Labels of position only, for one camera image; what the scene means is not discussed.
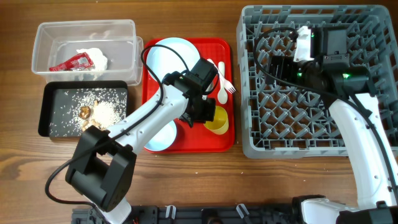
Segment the rice and food scraps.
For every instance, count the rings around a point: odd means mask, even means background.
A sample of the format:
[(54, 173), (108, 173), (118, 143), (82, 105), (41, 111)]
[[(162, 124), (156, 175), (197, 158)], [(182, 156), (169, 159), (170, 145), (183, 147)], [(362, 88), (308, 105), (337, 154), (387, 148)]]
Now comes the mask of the rice and food scraps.
[(126, 117), (125, 88), (77, 88), (55, 91), (50, 110), (51, 138), (77, 137), (90, 126), (104, 130)]

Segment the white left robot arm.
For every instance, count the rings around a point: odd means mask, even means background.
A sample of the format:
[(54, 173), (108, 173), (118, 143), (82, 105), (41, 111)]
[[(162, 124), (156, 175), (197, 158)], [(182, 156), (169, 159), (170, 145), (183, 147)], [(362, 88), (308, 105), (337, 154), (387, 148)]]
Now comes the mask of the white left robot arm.
[(125, 196), (131, 186), (137, 155), (166, 125), (181, 119), (194, 123), (213, 121), (216, 101), (204, 99), (213, 80), (220, 81), (217, 66), (199, 58), (193, 68), (172, 72), (160, 80), (159, 89), (135, 112), (104, 131), (90, 126), (80, 136), (73, 157), (47, 179), (45, 194), (54, 202), (72, 204), (50, 193), (50, 184), (63, 169), (65, 180), (86, 197), (83, 204), (94, 208), (105, 223), (132, 221), (132, 207)]

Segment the light blue bowl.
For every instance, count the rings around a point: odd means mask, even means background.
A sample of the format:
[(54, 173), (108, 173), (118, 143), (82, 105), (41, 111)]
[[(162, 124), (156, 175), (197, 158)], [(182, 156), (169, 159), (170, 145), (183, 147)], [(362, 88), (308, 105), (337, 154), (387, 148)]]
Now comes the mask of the light blue bowl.
[(174, 121), (166, 124), (144, 147), (152, 152), (169, 148), (177, 137), (177, 126)]

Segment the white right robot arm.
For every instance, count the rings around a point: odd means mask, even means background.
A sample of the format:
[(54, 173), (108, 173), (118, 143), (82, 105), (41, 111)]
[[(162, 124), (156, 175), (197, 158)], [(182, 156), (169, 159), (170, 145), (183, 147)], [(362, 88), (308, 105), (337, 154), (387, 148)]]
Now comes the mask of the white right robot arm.
[(260, 70), (280, 85), (320, 95), (344, 140), (358, 194), (355, 208), (322, 196), (296, 200), (301, 223), (396, 223), (397, 162), (382, 125), (370, 71), (352, 66), (343, 27), (290, 29), (291, 57)]

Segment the red wrapper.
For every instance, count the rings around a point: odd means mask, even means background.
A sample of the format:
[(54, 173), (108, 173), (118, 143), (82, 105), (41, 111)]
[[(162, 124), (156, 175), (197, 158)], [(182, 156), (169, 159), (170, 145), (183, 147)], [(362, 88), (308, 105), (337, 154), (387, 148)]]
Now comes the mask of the red wrapper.
[(54, 67), (50, 67), (49, 70), (51, 72), (61, 72), (61, 71), (74, 71), (74, 70), (84, 70), (86, 68), (90, 68), (94, 65), (92, 59), (90, 59), (89, 55), (86, 52), (78, 53), (67, 61), (56, 65)]

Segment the white napkin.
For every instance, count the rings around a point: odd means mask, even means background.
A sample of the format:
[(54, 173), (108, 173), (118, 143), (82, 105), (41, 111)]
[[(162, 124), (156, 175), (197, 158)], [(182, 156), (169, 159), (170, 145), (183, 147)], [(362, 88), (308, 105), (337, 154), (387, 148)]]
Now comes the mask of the white napkin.
[(89, 71), (104, 71), (108, 69), (108, 58), (104, 56), (99, 48), (77, 49), (78, 53), (87, 53), (93, 61), (93, 66), (89, 67)]

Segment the yellow plastic cup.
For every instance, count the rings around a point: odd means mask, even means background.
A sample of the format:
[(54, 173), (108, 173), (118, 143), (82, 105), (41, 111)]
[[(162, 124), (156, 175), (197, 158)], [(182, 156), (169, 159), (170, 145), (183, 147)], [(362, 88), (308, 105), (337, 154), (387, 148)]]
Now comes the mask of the yellow plastic cup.
[(204, 124), (205, 128), (217, 135), (225, 134), (229, 128), (229, 119), (227, 111), (221, 107), (216, 106), (213, 121), (207, 121)]

